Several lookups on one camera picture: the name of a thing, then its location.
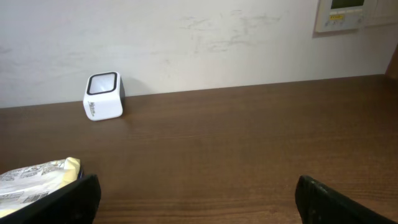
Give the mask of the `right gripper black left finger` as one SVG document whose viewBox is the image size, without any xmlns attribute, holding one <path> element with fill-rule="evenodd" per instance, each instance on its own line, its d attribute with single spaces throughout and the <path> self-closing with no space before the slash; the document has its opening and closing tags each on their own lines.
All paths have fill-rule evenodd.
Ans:
<svg viewBox="0 0 398 224">
<path fill-rule="evenodd" d="M 1 218 L 1 224 L 92 223 L 101 200 L 98 176 L 86 175 Z"/>
</svg>

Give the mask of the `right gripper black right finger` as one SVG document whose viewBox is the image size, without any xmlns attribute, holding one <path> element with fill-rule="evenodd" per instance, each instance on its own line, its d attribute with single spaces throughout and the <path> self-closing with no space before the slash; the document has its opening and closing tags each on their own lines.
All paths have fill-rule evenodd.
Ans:
<svg viewBox="0 0 398 224">
<path fill-rule="evenodd" d="M 295 203 L 303 224 L 397 224 L 308 175 L 298 179 Z"/>
</svg>

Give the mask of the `cream snack bag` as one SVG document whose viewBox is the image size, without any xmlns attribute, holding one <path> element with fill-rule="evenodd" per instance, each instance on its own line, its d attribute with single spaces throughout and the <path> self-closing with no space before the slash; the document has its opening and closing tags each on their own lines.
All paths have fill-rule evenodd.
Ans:
<svg viewBox="0 0 398 224">
<path fill-rule="evenodd" d="M 81 176 L 81 162 L 73 157 L 1 174 L 1 217 L 44 198 Z"/>
</svg>

